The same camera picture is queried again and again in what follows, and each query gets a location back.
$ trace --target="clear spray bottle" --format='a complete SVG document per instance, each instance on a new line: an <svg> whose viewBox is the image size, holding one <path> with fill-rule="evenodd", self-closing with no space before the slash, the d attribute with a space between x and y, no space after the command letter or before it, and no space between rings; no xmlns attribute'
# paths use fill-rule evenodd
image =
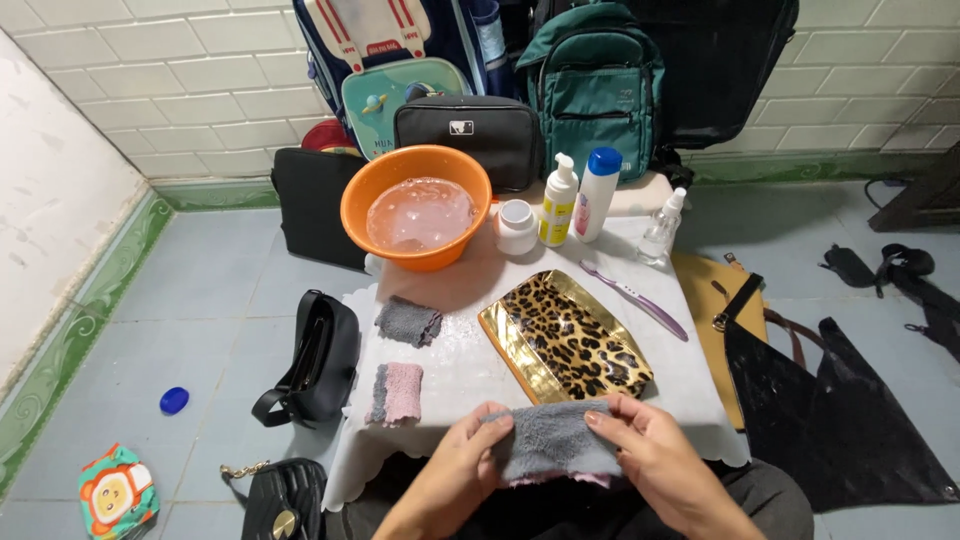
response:
<svg viewBox="0 0 960 540"><path fill-rule="evenodd" d="M640 262L653 266L663 261L666 249L673 243L673 237L680 227L680 210L684 208L685 196L686 189L678 187L663 208L654 213L650 227L643 232L636 246Z"/></svg>

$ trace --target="white tablecloth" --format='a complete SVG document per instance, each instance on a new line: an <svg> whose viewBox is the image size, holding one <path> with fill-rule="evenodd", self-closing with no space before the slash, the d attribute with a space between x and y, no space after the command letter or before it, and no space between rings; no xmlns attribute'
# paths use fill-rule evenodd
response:
<svg viewBox="0 0 960 540"><path fill-rule="evenodd" d="M439 272L422 274L385 264L372 313L378 313L396 294L439 309L444 313L444 325L432 345L414 349L384 337L368 323L357 383L350 396L351 411L330 468L324 508L338 511L343 503L359 497L390 454L430 455L446 429L484 401L511 408L531 404L480 328L477 313L541 270L559 269L573 277L630 331L654 371L644 400L672 413L703 458L722 459L731 466L746 463L749 452L720 403L673 267L651 268L634 260L634 246L648 220L610 218L591 244L571 236L558 249L538 244L533 252L512 258L495 249L488 222L464 255ZM618 291L584 272L578 266L581 258L597 261L610 278L629 284L666 309L690 340L683 343ZM376 368L389 361L423 366L422 418L415 427L364 425Z"/></svg>

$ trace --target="purple toothbrush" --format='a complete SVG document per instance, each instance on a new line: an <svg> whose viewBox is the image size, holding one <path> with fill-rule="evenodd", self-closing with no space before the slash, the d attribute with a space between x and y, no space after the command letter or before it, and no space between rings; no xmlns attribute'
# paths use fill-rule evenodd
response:
<svg viewBox="0 0 960 540"><path fill-rule="evenodd" d="M597 270L597 266L593 262L586 260L585 258L582 258L580 259L580 267L586 270L588 274L600 280L601 282L604 282L607 285L626 293L626 295L629 296L630 299L633 300L640 307L640 309L643 309L644 311L646 311L648 315L656 319L657 322L662 324L667 330L671 331L674 335L679 337L682 341L687 341L690 339L689 336L686 335L686 332L684 331L684 327L680 326L680 323L678 323L676 319L671 317L669 313L664 311L660 306L657 306L653 302L650 302L645 297L641 296L639 293L637 293L627 285L623 283L615 282L614 280L604 277Z"/></svg>

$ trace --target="blue bottle cap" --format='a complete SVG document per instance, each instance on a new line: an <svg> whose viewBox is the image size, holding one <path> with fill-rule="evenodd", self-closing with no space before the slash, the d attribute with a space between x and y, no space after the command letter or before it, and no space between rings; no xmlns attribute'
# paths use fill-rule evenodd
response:
<svg viewBox="0 0 960 540"><path fill-rule="evenodd" d="M177 414L183 410L188 401L190 401L190 392L187 392L185 388L174 386L160 398L160 410L163 411L163 414Z"/></svg>
<svg viewBox="0 0 960 540"><path fill-rule="evenodd" d="M620 165L623 163L623 156L610 146L601 146L594 148L590 152L590 159L587 161L587 169L596 176L607 176L620 172Z"/></svg>

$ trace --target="monkey cartoon print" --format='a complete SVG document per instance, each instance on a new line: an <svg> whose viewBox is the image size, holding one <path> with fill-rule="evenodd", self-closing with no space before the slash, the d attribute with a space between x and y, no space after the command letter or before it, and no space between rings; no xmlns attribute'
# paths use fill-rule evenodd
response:
<svg viewBox="0 0 960 540"><path fill-rule="evenodd" d="M84 467L78 484L86 529L94 540L121 540L160 510L150 471L119 444Z"/></svg>

